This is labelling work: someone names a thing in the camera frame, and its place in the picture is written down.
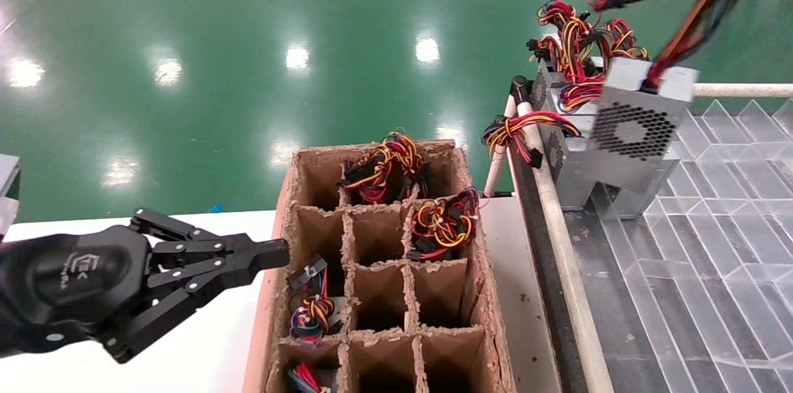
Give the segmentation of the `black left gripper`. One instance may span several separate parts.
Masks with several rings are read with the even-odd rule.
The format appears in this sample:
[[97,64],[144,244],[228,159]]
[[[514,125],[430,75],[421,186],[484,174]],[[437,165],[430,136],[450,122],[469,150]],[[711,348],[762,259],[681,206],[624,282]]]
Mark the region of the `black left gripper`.
[[[126,364],[222,292],[289,263],[283,239],[220,236],[147,208],[128,228],[2,244],[2,356],[102,335],[105,350]],[[155,254],[218,257],[144,275],[151,252],[144,236],[160,240]]]

